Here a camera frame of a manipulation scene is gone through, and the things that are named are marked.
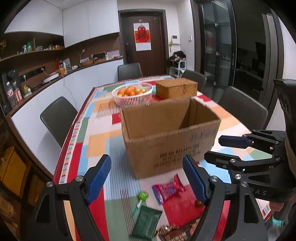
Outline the right hand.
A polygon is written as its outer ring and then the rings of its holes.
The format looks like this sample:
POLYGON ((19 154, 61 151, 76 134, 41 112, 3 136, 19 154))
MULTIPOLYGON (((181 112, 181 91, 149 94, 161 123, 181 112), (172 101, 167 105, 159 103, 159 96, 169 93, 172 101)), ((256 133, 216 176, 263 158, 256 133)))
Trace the right hand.
POLYGON ((279 212, 284 207, 284 203, 269 202, 269 207, 273 212, 279 212))

